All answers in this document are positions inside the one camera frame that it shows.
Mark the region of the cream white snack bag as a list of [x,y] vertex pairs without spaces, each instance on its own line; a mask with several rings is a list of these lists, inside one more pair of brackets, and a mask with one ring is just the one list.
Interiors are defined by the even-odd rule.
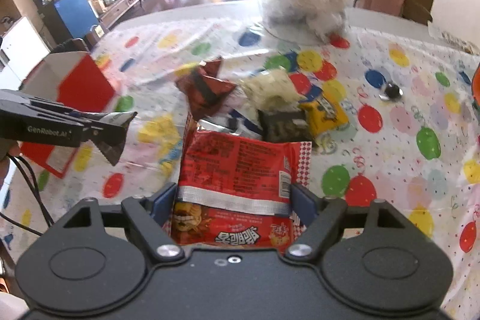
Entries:
[[249,104],[256,110],[282,111],[305,98],[300,94],[283,68],[272,68],[248,76],[240,82]]

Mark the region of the dark red foil snack bag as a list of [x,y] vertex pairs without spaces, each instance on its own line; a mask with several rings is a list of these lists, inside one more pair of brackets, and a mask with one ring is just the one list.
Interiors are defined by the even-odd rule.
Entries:
[[217,113],[237,87],[229,80],[218,78],[222,64],[222,57],[201,62],[188,75],[179,77],[175,82],[176,87],[185,94],[195,121]]

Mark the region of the red cardboard box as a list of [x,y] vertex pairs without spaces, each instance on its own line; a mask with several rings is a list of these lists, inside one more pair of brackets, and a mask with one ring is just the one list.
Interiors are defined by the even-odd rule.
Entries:
[[[116,91],[86,52],[50,53],[23,82],[22,92],[87,112],[106,110]],[[25,157],[63,178],[78,148],[25,142]]]

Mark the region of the yellow cartoon snack packet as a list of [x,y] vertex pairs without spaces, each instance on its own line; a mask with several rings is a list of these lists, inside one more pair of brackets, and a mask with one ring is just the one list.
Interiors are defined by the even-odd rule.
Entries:
[[309,131],[315,139],[322,133],[349,123],[343,108],[327,93],[321,93],[313,101],[301,102],[298,108],[304,111]]

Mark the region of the red instant noodle packet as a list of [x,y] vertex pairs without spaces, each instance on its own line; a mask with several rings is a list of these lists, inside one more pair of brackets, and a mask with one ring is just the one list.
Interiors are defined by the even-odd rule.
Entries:
[[284,252],[306,227],[293,185],[309,181],[309,141],[269,143],[191,122],[185,133],[171,234],[181,245]]

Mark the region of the orange tissue box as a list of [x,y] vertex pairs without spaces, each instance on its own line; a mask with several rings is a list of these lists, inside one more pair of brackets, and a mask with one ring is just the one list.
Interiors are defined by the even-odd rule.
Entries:
[[471,80],[471,90],[476,106],[480,107],[480,64],[473,74],[473,78]]

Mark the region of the colourful balloon tablecloth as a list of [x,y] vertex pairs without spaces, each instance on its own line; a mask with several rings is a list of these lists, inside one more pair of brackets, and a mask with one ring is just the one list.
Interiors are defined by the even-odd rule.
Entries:
[[[69,147],[78,151],[63,178],[15,160],[1,247],[22,319],[479,317],[478,57],[363,28],[322,46],[297,29],[278,36],[228,18],[118,27],[89,55],[115,90],[94,113],[137,116],[115,166],[90,140]],[[176,80],[218,57],[218,78],[237,87],[202,126],[262,140],[240,82],[280,67],[305,96],[282,111],[327,93],[349,119],[311,142],[303,186],[347,205],[339,240],[317,261],[289,260],[291,244],[175,241],[185,258],[157,263],[127,239],[123,200],[178,183],[195,120]],[[401,100],[379,98],[387,81]]]

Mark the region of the blue-fronted black cabinet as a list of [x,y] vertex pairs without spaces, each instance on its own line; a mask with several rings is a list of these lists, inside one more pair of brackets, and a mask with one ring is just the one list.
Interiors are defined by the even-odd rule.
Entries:
[[38,15],[57,44],[84,39],[99,21],[88,0],[32,0]]

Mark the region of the white storage cabinet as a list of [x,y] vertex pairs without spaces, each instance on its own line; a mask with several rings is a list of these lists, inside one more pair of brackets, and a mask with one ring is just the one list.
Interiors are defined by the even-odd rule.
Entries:
[[17,90],[49,52],[30,20],[17,20],[1,37],[0,88]]

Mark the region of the small black round jelly cup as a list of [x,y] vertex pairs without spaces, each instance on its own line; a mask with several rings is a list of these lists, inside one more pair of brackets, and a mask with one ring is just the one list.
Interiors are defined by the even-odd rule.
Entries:
[[403,97],[403,91],[399,85],[393,81],[387,81],[380,89],[379,98],[382,101],[399,101]]

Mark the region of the long wooden TV console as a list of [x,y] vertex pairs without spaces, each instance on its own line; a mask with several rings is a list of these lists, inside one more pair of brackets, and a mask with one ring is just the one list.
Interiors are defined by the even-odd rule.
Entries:
[[128,12],[132,7],[135,7],[137,4],[142,7],[143,0],[116,0],[106,9],[105,13],[98,17],[99,22],[103,27],[110,28],[117,23],[117,21],[122,18],[126,12]]

